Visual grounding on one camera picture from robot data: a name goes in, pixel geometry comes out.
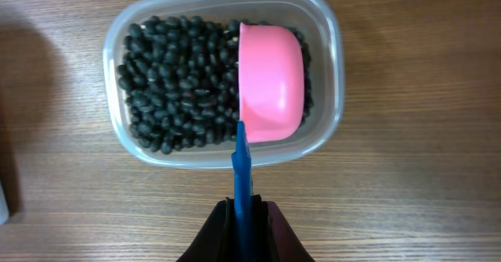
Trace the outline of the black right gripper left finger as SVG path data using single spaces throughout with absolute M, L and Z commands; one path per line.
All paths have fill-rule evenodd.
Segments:
M 204 225 L 177 262 L 230 262 L 234 257 L 234 206 L 226 198 L 216 203 Z

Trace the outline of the black beans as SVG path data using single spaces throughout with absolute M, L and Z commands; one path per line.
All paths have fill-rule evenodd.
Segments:
M 117 85 L 126 94 L 129 130 L 141 147 L 169 154 L 236 140 L 242 23 L 273 26 L 237 19 L 215 23 L 199 16 L 152 16 L 128 26 L 125 54 L 116 69 Z M 286 29 L 298 40 L 303 56 L 305 103 L 300 127 L 312 108 L 311 55 L 303 34 Z

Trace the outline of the white digital kitchen scale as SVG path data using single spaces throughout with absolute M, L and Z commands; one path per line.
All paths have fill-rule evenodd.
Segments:
M 9 219 L 9 208 L 2 185 L 0 185 L 0 224 Z

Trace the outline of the clear plastic container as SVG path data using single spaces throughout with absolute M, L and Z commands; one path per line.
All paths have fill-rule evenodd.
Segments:
M 339 124 L 342 56 L 324 0 L 142 0 L 104 42 L 114 131 L 160 167 L 231 167 L 240 125 L 254 166 L 295 160 Z

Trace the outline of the pink scoop blue handle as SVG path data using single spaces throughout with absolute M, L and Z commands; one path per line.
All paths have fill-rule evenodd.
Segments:
M 238 48 L 240 120 L 234 172 L 234 212 L 239 261 L 253 260 L 252 179 L 249 144 L 290 137 L 305 103 L 301 47 L 284 27 L 240 24 Z

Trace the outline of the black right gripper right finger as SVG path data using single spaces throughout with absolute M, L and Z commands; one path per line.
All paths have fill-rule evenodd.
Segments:
M 278 205 L 252 196 L 254 247 L 258 262 L 315 262 Z

